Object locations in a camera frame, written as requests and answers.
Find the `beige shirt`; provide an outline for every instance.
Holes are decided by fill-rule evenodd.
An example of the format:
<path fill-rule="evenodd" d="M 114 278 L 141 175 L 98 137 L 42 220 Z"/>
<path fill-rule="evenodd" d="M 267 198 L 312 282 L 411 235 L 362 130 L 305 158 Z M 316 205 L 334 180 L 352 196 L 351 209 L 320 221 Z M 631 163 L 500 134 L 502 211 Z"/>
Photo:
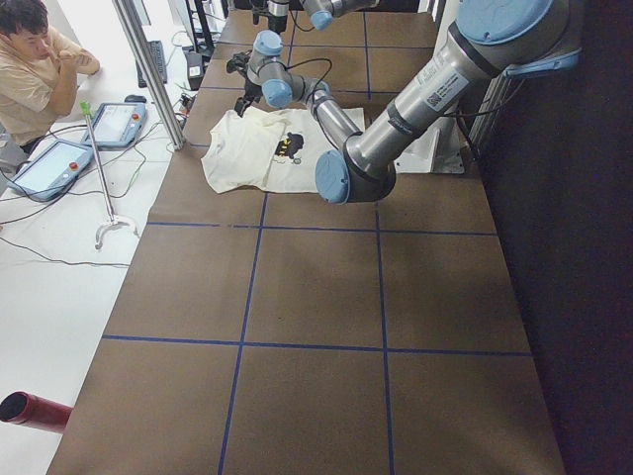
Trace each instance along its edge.
<path fill-rule="evenodd" d="M 53 27 L 48 34 L 57 54 L 81 50 Z M 0 123 L 18 145 L 44 136 L 59 117 L 46 107 L 58 78 L 50 58 L 26 60 L 0 40 Z"/>

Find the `person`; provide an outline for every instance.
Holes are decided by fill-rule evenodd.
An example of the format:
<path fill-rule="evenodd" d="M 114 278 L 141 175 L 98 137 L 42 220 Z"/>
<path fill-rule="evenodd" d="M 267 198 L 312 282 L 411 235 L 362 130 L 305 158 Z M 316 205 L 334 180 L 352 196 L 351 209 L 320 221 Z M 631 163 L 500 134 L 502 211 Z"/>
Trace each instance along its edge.
<path fill-rule="evenodd" d="M 77 73 L 99 60 L 48 25 L 42 0 L 0 0 L 0 124 L 30 154 L 72 111 Z"/>

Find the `dark red tube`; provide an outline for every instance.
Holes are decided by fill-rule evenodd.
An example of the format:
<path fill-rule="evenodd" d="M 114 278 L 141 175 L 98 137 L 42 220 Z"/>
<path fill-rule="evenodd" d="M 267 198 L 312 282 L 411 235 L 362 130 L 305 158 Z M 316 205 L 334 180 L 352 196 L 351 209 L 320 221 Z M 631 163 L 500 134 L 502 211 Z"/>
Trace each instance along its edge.
<path fill-rule="evenodd" d="M 19 391 L 0 404 L 0 421 L 63 433 L 72 408 Z"/>

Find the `green object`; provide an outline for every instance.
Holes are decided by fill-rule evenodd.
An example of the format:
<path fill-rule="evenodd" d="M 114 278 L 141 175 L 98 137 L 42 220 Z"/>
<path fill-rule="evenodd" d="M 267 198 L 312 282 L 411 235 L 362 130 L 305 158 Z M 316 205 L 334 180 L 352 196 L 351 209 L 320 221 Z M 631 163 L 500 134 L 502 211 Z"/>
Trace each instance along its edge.
<path fill-rule="evenodd" d="M 81 106 L 81 112 L 84 116 L 92 118 L 92 113 L 90 112 L 90 103 L 86 101 L 81 101 L 79 103 L 79 106 Z"/>

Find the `black wall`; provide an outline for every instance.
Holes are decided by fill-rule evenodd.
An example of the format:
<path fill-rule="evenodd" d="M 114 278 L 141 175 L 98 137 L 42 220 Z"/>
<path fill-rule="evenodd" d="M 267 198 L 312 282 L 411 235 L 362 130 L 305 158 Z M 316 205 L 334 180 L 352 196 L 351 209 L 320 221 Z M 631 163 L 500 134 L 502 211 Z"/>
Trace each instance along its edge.
<path fill-rule="evenodd" d="M 569 475 L 633 474 L 633 2 L 527 81 L 481 170 Z"/>

